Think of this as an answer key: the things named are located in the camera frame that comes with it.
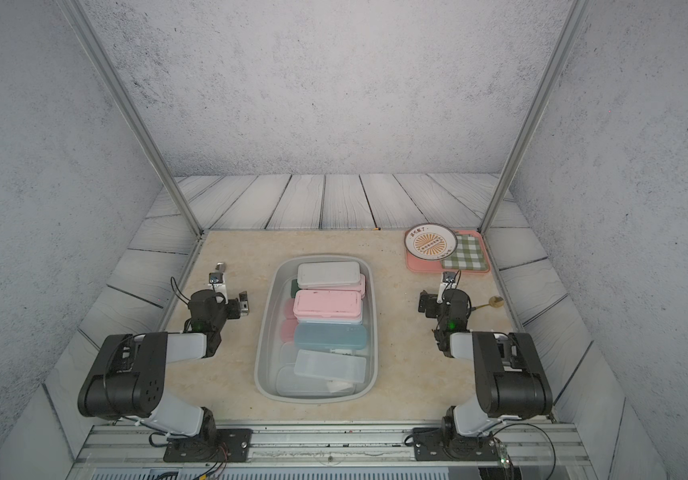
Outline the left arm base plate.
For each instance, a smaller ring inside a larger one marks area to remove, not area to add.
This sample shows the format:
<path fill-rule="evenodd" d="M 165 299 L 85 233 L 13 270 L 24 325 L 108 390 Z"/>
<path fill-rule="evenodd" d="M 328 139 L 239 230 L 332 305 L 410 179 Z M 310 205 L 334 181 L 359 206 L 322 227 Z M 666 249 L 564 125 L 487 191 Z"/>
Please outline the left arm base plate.
<path fill-rule="evenodd" d="M 248 461 L 253 431 L 244 428 L 220 429 L 192 438 L 168 442 L 165 463 L 245 463 Z"/>

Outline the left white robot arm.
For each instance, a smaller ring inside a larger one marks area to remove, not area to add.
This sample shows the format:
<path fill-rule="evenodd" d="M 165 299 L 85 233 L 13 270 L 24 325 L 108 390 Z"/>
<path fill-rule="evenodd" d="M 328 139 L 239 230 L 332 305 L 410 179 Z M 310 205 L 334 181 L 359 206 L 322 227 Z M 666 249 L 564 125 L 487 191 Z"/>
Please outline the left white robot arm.
<path fill-rule="evenodd" d="M 165 439 L 166 462 L 245 462 L 251 431 L 218 428 L 210 409 L 166 391 L 165 381 L 169 365 L 216 354 L 226 323 L 250 312 L 248 293 L 229 299 L 200 290 L 185 303 L 190 318 L 180 333 L 108 336 L 80 389 L 78 410 L 87 418 L 149 428 Z"/>

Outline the light blue pencil case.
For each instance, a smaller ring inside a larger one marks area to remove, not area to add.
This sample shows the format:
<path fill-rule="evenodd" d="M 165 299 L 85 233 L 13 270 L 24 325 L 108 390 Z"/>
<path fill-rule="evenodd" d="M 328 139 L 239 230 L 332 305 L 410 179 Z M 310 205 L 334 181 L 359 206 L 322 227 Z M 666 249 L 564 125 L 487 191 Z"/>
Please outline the light blue pencil case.
<path fill-rule="evenodd" d="M 361 325 L 363 323 L 363 316 L 359 315 L 353 318 L 336 318 L 336 317 L 299 317 L 300 324 L 319 324 L 319 325 Z"/>

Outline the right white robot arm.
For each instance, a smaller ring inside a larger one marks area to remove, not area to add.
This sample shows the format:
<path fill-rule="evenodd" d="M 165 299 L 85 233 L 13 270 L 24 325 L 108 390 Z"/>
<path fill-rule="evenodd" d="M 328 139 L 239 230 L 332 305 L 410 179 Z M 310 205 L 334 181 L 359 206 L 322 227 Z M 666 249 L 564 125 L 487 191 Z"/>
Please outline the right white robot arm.
<path fill-rule="evenodd" d="M 447 287 L 440 294 L 423 291 L 418 301 L 418 311 L 437 321 L 433 335 L 439 351 L 473 364 L 474 397 L 449 407 L 439 428 L 413 434 L 417 446 L 434 441 L 449 458 L 495 443 L 496 426 L 547 416 L 554 405 L 532 336 L 473 331 L 469 320 L 478 309 L 458 288 Z"/>

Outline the teal pencil case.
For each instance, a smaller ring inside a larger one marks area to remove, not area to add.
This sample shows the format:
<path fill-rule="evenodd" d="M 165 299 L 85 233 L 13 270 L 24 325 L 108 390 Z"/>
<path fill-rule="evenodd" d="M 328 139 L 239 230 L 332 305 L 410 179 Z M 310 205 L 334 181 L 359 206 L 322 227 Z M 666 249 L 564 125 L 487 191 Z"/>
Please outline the teal pencil case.
<path fill-rule="evenodd" d="M 362 325 L 300 324 L 294 343 L 306 350 L 362 350 L 368 345 L 368 331 Z"/>

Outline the pink pencil case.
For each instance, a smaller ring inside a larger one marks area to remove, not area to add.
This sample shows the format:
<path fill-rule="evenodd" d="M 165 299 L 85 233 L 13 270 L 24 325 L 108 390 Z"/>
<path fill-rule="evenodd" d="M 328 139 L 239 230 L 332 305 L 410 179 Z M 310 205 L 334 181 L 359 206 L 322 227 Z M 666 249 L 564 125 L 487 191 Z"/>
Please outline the pink pencil case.
<path fill-rule="evenodd" d="M 321 286 L 312 285 L 304 287 L 304 290 L 322 290 L 322 291 L 351 291 L 357 292 L 361 298 L 366 295 L 366 276 L 361 274 L 359 280 L 351 285 L 334 285 L 334 286 Z"/>
<path fill-rule="evenodd" d="M 283 307 L 284 320 L 280 327 L 280 339 L 283 343 L 289 343 L 294 340 L 295 330 L 299 325 L 294 313 L 294 304 L 295 300 L 289 298 Z"/>

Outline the dark green pencil case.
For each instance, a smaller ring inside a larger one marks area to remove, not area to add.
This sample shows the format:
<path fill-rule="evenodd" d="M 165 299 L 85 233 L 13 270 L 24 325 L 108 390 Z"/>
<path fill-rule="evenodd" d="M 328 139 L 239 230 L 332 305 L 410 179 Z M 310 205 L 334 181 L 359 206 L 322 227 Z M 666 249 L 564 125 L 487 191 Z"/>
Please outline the dark green pencil case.
<path fill-rule="evenodd" d="M 293 279 L 291 282 L 291 297 L 296 298 L 297 293 L 301 290 L 297 279 Z"/>

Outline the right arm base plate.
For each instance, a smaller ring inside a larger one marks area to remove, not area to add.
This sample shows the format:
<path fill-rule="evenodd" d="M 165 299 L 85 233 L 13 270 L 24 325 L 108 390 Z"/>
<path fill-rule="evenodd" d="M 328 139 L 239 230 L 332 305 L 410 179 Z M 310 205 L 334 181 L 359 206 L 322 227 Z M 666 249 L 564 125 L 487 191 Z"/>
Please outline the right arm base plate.
<path fill-rule="evenodd" d="M 495 444 L 487 437 L 465 437 L 440 428 L 414 428 L 403 440 L 419 462 L 499 462 Z"/>

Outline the clear translucent pencil case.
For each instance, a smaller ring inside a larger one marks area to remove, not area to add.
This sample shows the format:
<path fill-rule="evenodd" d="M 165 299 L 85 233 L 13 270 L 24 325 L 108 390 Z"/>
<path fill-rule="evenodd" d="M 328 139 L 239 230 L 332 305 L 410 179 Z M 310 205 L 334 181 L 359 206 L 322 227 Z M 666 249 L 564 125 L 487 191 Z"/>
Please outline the clear translucent pencil case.
<path fill-rule="evenodd" d="M 294 365 L 298 357 L 299 349 L 294 343 L 288 342 L 281 346 L 279 362 L 282 366 Z"/>

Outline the grey plastic storage box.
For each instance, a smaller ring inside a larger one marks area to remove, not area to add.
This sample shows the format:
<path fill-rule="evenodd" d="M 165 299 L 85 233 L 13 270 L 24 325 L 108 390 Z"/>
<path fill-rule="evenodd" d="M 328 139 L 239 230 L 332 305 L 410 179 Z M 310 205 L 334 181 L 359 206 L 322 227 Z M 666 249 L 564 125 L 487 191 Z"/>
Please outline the grey plastic storage box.
<path fill-rule="evenodd" d="M 266 397 L 295 403 L 360 398 L 378 375 L 370 266 L 341 255 L 287 260 L 270 283 L 255 365 Z"/>

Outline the gold spoon dark handle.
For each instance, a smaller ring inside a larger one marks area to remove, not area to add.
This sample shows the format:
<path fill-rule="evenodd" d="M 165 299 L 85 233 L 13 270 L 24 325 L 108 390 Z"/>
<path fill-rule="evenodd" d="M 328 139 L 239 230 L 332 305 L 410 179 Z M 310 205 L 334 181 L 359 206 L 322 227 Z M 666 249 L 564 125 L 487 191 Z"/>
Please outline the gold spoon dark handle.
<path fill-rule="evenodd" d="M 472 310 L 473 310 L 473 311 L 477 311 L 477 310 L 480 310 L 480 309 L 483 309 L 483 308 L 488 308 L 488 307 L 494 308 L 494 309 L 498 309 L 498 308 L 503 307 L 504 305 L 505 305 L 505 300 L 504 300 L 503 297 L 501 297 L 501 296 L 492 296 L 492 297 L 489 298 L 489 300 L 488 300 L 487 303 L 482 304 L 482 305 L 473 306 L 473 307 L 472 307 Z"/>

